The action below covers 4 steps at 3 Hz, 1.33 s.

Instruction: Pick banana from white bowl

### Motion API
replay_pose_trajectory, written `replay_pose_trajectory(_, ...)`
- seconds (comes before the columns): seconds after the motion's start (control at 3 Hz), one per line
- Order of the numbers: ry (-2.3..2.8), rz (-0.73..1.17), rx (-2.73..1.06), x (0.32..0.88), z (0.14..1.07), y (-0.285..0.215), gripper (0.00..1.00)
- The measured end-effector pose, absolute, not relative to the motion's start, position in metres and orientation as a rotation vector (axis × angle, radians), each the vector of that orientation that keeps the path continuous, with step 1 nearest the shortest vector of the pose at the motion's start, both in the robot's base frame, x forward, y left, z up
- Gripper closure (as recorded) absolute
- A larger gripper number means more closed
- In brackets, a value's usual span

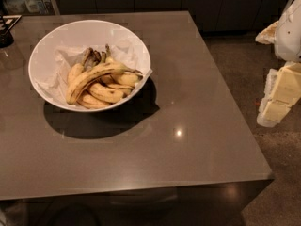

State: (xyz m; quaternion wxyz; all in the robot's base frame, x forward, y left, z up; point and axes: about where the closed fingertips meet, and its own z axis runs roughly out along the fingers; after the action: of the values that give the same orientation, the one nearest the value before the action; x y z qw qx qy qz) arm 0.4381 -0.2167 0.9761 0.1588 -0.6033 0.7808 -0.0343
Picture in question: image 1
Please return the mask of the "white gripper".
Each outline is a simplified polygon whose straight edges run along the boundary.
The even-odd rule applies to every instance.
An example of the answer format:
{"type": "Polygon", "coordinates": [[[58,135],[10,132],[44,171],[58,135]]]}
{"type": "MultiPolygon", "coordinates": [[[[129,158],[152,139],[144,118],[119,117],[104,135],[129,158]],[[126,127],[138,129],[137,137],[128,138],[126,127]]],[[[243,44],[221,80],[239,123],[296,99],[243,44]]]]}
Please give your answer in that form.
{"type": "Polygon", "coordinates": [[[275,54],[291,61],[266,76],[257,124],[275,127],[301,99],[301,0],[294,0],[281,15],[275,35],[275,54]]]}

